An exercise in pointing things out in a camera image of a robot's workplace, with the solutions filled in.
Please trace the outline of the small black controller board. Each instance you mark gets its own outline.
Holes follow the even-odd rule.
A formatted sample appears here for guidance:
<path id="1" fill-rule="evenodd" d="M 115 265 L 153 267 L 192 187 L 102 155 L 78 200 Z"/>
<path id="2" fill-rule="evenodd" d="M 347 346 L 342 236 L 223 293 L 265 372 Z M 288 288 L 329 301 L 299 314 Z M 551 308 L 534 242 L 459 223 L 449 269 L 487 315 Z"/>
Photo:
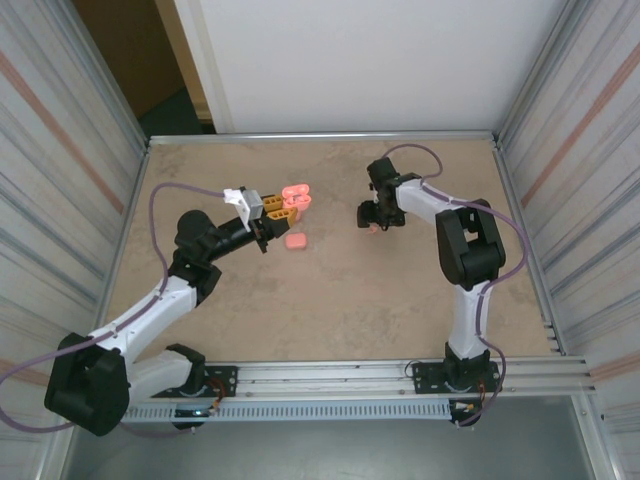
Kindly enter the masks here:
<path id="1" fill-rule="evenodd" d="M 482 410 L 482 403 L 476 399 L 451 399 L 449 401 L 451 419 L 450 422 L 456 427 L 473 426 L 477 419 L 474 416 Z"/>
<path id="2" fill-rule="evenodd" d="M 201 427 L 205 423 L 205 419 L 212 418 L 216 413 L 215 408 L 177 409 L 172 425 L 179 431 L 191 431 Z"/>

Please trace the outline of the brown wooden door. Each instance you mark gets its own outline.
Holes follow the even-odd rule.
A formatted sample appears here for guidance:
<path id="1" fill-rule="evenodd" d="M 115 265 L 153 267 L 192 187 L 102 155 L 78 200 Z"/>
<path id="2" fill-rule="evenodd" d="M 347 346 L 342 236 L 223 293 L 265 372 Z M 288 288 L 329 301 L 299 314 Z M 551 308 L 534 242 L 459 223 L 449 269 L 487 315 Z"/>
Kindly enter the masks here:
<path id="1" fill-rule="evenodd" d="M 176 0 L 71 0 L 134 114 L 185 90 L 196 118 L 212 114 Z"/>

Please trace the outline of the grey metal lower panel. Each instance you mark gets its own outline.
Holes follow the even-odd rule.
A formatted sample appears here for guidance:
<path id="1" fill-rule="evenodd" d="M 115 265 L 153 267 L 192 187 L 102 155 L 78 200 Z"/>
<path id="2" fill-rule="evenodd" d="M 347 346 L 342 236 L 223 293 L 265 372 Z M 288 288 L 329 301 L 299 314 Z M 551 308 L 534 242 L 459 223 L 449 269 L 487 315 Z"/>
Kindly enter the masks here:
<path id="1" fill-rule="evenodd" d="M 79 432 L 63 480 L 595 480 L 571 402 L 498 401 L 445 421 L 208 424 L 140 438 Z"/>

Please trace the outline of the aluminium back frame rail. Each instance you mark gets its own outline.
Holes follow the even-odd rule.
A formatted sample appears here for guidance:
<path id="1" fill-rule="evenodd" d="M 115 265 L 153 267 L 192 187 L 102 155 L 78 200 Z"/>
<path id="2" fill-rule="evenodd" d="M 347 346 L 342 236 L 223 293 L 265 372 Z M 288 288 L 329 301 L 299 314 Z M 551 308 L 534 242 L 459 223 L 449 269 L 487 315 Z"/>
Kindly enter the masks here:
<path id="1" fill-rule="evenodd" d="M 357 142 L 357 141 L 449 141 L 488 140 L 494 134 L 490 130 L 425 130 L 425 131 L 372 131 L 372 132 L 313 132 L 313 133 L 247 133 L 207 135 L 154 135 L 149 147 L 190 144 L 263 144 L 308 142 Z"/>

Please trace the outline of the aluminium side frame rail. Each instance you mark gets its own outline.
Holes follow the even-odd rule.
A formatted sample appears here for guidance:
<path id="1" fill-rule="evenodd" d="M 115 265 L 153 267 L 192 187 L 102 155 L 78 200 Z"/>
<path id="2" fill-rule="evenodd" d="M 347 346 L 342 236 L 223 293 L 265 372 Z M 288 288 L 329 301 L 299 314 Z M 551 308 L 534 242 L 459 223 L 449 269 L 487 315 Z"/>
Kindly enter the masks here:
<path id="1" fill-rule="evenodd" d="M 135 177 L 135 181 L 133 183 L 131 195 L 129 197 L 128 203 L 126 204 L 126 209 L 122 217 L 121 230 L 118 235 L 118 240 L 115 246 L 113 256 L 111 258 L 111 265 L 108 271 L 108 275 L 104 280 L 103 289 L 101 291 L 101 298 L 96 310 L 94 324 L 92 325 L 91 330 L 100 329 L 103 326 L 103 324 L 107 322 L 109 306 L 110 306 L 111 298 L 113 296 L 113 291 L 114 291 L 116 280 L 117 280 L 118 270 L 121 265 L 122 256 L 124 254 L 124 250 L 127 243 L 127 238 L 130 232 L 133 217 L 135 215 L 135 210 L 136 210 L 136 206 L 140 196 L 140 191 L 144 183 L 144 177 L 148 167 L 150 154 L 151 154 L 151 145 L 147 144 L 146 150 L 144 152 L 144 156 L 141 159 L 141 163 L 140 163 L 137 175 Z"/>
<path id="2" fill-rule="evenodd" d="M 541 320 L 544 326 L 544 330 L 547 333 L 547 338 L 550 343 L 551 352 L 554 355 L 566 356 L 567 353 L 563 345 L 562 333 L 558 330 L 556 325 L 555 307 L 552 304 L 546 281 L 543 278 L 543 272 L 540 266 L 540 262 L 536 256 L 533 245 L 529 240 L 524 210 L 519 201 L 512 175 L 509 172 L 506 156 L 496 142 L 493 143 L 492 154 L 506 195 L 509 209 L 512 214 L 512 218 L 524 232 L 525 240 L 527 242 L 527 268 L 529 277 L 533 284 L 536 300 L 541 312 Z"/>

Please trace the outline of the white wall panel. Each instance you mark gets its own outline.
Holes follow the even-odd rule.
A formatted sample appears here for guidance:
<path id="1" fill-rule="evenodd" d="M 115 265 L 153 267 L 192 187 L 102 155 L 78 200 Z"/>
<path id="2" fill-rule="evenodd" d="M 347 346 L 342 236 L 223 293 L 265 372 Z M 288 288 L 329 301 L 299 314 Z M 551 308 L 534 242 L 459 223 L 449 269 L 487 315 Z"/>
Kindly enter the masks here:
<path id="1" fill-rule="evenodd" d="M 174 0 L 217 131 L 490 130 L 566 0 Z"/>

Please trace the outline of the corrugated enclosure side panel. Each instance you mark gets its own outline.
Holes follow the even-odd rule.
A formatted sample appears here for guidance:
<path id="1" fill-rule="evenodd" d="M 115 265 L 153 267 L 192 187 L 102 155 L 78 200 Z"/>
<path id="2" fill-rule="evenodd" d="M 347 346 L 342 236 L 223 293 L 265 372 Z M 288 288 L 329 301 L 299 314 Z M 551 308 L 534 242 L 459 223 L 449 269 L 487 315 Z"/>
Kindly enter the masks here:
<path id="1" fill-rule="evenodd" d="M 640 480 L 640 0 L 573 0 L 498 142 L 562 349 Z"/>
<path id="2" fill-rule="evenodd" d="M 55 423 L 34 357 L 93 329 L 146 140 L 70 0 L 0 0 L 0 480 Z"/>

